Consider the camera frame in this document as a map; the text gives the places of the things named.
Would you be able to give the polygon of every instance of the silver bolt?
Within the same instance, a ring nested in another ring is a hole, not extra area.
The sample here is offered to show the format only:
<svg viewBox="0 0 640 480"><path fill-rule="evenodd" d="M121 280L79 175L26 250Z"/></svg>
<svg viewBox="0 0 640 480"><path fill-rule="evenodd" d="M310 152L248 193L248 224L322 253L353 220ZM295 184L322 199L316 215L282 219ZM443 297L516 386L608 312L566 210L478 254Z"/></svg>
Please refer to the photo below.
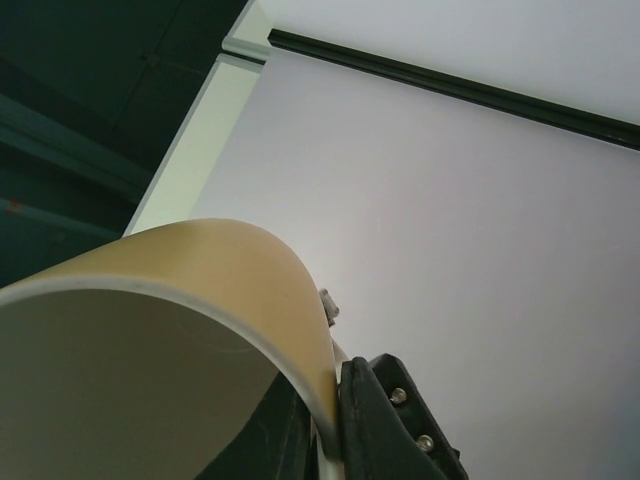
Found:
<svg viewBox="0 0 640 480"><path fill-rule="evenodd" d="M394 405L401 405L407 401L407 392L401 388L395 388L393 392L391 392L391 398L389 398L389 400L391 400L391 403Z"/></svg>
<svg viewBox="0 0 640 480"><path fill-rule="evenodd" d="M424 453L429 453L431 450L433 450L433 447L435 447L433 438L431 438L429 435L420 435L416 439L416 445L418 445L418 448Z"/></svg>

